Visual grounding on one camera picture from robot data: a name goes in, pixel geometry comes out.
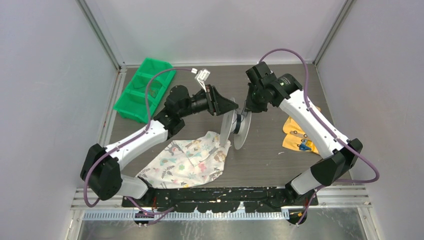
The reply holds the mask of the white perforated cable spool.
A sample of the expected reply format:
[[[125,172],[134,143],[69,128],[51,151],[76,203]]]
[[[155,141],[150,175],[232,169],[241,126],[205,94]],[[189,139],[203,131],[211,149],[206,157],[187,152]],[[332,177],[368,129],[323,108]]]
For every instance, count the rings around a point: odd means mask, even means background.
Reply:
[[[248,136],[251,121],[252,112],[247,112],[245,106],[225,113],[220,129],[219,145],[224,146],[230,135],[233,135],[234,148],[240,150]]]

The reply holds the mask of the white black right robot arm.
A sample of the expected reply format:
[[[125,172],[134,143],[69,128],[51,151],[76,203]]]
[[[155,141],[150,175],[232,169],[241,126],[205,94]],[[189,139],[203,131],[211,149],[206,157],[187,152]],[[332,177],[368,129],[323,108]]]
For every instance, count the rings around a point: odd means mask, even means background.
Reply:
[[[334,126],[308,99],[302,85],[289,73],[276,77],[265,62],[246,71],[249,79],[246,110],[265,112],[268,104],[280,108],[292,117],[318,150],[321,160],[288,182],[285,198],[291,205],[299,205],[306,193],[319,187],[330,186],[356,163],[358,157],[350,151],[361,152],[363,144],[357,138],[350,140],[340,131],[335,136],[328,132]]]

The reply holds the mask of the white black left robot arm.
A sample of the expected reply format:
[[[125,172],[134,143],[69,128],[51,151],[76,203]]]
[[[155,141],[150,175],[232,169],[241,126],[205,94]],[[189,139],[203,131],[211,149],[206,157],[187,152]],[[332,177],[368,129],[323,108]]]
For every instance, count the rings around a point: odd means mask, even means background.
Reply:
[[[80,173],[84,181],[84,200],[88,200],[88,190],[92,190],[101,201],[120,195],[134,198],[141,207],[148,207],[153,202],[153,193],[148,190],[146,181],[122,174],[125,166],[175,136],[185,126],[184,117],[203,111],[220,116],[238,107],[234,100],[222,96],[210,84],[193,95],[183,85],[173,87],[164,108],[143,128],[108,146],[96,143],[88,149]]]

